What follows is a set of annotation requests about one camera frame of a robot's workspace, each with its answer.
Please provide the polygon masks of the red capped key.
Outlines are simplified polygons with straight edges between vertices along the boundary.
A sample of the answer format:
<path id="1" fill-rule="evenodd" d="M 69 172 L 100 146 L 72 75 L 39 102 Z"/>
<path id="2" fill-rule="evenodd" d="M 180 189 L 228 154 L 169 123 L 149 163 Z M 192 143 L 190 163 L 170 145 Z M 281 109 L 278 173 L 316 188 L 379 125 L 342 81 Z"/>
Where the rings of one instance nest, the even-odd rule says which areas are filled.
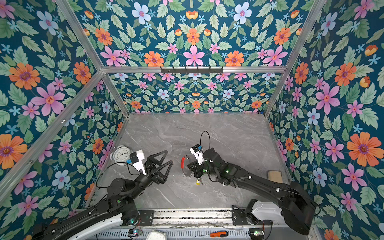
<path id="1" fill-rule="evenodd" d="M 184 166 L 185 166 L 185 160 L 186 160 L 186 156 L 183 156 L 182 160 L 181 160 L 181 169 L 182 170 L 184 169 Z"/>

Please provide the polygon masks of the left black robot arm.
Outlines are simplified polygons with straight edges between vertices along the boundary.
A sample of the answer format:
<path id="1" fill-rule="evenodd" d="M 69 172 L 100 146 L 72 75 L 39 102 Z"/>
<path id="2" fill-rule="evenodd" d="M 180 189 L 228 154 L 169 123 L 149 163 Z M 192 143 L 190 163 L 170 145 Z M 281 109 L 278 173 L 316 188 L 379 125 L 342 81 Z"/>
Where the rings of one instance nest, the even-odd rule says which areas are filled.
<path id="1" fill-rule="evenodd" d="M 165 162 L 167 150 L 147 157 L 144 171 L 134 180 L 116 178 L 107 187 L 107 195 L 77 215 L 52 225 L 35 227 L 34 240 L 86 240 L 119 226 L 132 226 L 140 218 L 135 198 L 152 184 L 165 184 L 173 161 Z"/>

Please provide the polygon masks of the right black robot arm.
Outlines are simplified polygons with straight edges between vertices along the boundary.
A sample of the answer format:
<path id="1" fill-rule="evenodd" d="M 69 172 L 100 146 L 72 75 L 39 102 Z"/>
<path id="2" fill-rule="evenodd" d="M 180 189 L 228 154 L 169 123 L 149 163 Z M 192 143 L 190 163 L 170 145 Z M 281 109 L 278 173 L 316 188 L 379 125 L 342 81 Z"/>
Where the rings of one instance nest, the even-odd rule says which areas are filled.
<path id="1" fill-rule="evenodd" d="M 277 183 L 254 175 L 238 165 L 225 162 L 213 148 L 203 151 L 197 144 L 190 148 L 190 152 L 196 160 L 188 164 L 188 169 L 195 178 L 208 175 L 223 186 L 245 189 L 266 198 L 281 209 L 288 227 L 304 236 L 310 233 L 318 205 L 300 184 Z"/>

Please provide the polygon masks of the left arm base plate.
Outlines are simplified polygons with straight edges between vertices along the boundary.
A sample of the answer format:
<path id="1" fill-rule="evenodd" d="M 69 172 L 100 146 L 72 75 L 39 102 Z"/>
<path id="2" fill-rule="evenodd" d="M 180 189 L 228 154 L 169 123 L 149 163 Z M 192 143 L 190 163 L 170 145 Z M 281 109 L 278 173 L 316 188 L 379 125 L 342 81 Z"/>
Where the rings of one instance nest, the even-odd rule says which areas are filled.
<path id="1" fill-rule="evenodd" d="M 138 216 L 134 219 L 131 226 L 134 227 L 150 227 L 154 220 L 154 210 L 139 210 Z"/>

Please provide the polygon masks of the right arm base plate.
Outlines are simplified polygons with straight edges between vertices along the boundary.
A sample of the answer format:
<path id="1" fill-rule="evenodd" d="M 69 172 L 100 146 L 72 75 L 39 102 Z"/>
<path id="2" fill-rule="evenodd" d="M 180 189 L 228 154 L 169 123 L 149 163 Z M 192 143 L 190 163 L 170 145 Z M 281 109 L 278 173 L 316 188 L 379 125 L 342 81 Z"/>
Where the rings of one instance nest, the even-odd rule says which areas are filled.
<path id="1" fill-rule="evenodd" d="M 272 226 L 271 220 L 259 220 L 251 212 L 242 209 L 232 209 L 232 221 L 234 226 Z"/>

